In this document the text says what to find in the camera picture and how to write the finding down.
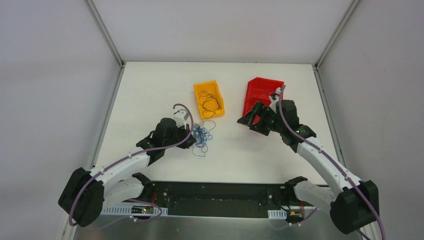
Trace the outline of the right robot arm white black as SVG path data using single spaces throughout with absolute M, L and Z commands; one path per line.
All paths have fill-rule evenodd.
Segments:
M 297 177 L 286 182 L 284 200 L 290 205 L 300 201 L 312 204 L 328 214 L 343 234 L 380 223 L 377 185 L 360 179 L 325 150 L 316 133 L 300 123 L 293 100 L 282 99 L 277 93 L 269 98 L 269 105 L 257 101 L 237 123 L 265 136 L 278 133 L 282 142 L 305 159 L 329 187 L 324 190 L 304 177 Z

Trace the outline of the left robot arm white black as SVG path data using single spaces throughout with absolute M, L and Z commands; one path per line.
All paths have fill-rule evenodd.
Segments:
M 153 189 L 140 171 L 162 158 L 167 149 L 190 148 L 196 142 L 193 126 L 191 112 L 176 104 L 172 117 L 162 118 L 126 156 L 107 166 L 74 170 L 58 199 L 70 226 L 87 227 L 103 209 L 126 200 L 149 201 Z

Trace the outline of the red plastic bin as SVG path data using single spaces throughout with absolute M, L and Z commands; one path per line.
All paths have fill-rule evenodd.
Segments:
M 266 106 L 271 104 L 269 96 L 276 92 L 277 88 L 284 85 L 284 81 L 255 77 L 247 83 L 244 99 L 242 117 L 245 116 L 256 104 L 263 103 Z

